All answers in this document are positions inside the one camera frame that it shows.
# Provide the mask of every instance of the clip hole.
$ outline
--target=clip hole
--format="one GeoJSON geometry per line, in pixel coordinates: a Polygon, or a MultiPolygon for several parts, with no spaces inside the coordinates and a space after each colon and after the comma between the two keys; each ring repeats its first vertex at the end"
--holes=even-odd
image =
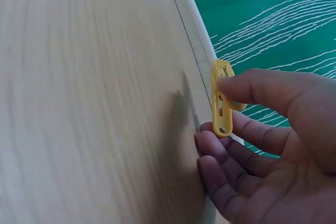
{"type": "Polygon", "coordinates": [[[226,132],[226,130],[225,130],[224,127],[219,127],[219,131],[220,131],[221,133],[223,133],[223,134],[225,134],[225,132],[226,132]]]}

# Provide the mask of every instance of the plastic clip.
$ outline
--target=plastic clip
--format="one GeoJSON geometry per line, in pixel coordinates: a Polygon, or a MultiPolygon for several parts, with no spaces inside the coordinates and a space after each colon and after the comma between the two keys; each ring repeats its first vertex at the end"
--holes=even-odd
{"type": "Polygon", "coordinates": [[[246,104],[229,101],[217,88],[218,78],[234,75],[228,61],[214,61],[211,67],[212,121],[214,133],[218,137],[231,135],[233,129],[232,109],[241,111],[246,108],[246,104]]]}

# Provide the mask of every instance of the wooden surface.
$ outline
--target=wooden surface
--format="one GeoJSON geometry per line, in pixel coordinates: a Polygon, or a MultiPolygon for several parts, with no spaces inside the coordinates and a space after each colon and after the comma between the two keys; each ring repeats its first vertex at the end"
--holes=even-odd
{"type": "Polygon", "coordinates": [[[174,0],[0,0],[0,223],[202,223],[210,118],[174,0]]]}

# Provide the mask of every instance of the white wavy lines pattern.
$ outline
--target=white wavy lines pattern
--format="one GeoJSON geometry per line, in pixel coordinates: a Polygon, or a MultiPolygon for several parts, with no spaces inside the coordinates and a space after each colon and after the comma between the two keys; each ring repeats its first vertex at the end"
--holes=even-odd
{"type": "MultiPolygon", "coordinates": [[[[278,65],[275,67],[271,67],[269,69],[272,70],[285,70],[285,71],[293,71],[293,72],[310,72],[310,73],[319,73],[320,75],[330,78],[330,79],[336,79],[336,49],[330,50],[328,52],[324,52],[322,54],[303,59],[303,60],[297,60],[285,65],[278,65]],[[324,68],[330,69],[330,67],[333,67],[331,70],[327,72],[323,72],[324,68]]],[[[257,108],[258,105],[253,105],[251,107],[248,107],[246,111],[249,111],[252,109],[254,111],[257,108]]],[[[259,109],[256,112],[247,114],[248,117],[256,118],[261,123],[271,124],[274,126],[280,126],[283,123],[287,122],[287,119],[281,115],[279,115],[277,112],[269,109],[269,108],[263,108],[259,109]]]]}
{"type": "Polygon", "coordinates": [[[336,20],[336,0],[289,0],[275,5],[213,42],[219,59],[237,65],[336,20]]]}

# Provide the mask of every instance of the finger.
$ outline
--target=finger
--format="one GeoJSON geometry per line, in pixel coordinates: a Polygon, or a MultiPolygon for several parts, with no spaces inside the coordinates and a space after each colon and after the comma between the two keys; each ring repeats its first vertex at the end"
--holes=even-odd
{"type": "Polygon", "coordinates": [[[228,154],[246,171],[260,178],[267,177],[279,161],[277,158],[263,157],[241,145],[231,137],[219,139],[228,154]]]}
{"type": "Polygon", "coordinates": [[[229,185],[219,163],[212,156],[198,160],[203,183],[218,211],[230,222],[236,223],[247,200],[229,185]]]}
{"type": "Polygon", "coordinates": [[[201,125],[201,127],[199,128],[199,132],[202,132],[202,131],[213,131],[213,128],[212,128],[212,122],[206,122],[206,123],[203,123],[201,125]]]}
{"type": "Polygon", "coordinates": [[[260,150],[281,155],[293,132],[290,127],[273,127],[233,111],[233,133],[260,150]]]}
{"type": "Polygon", "coordinates": [[[221,78],[218,88],[230,100],[261,104],[288,117],[320,168],[335,173],[335,83],[315,74],[254,69],[221,78]]]}
{"type": "Polygon", "coordinates": [[[224,171],[230,185],[240,194],[250,196],[258,188],[261,178],[248,174],[220,143],[214,133],[204,131],[198,135],[197,146],[203,155],[214,157],[224,171]]]}

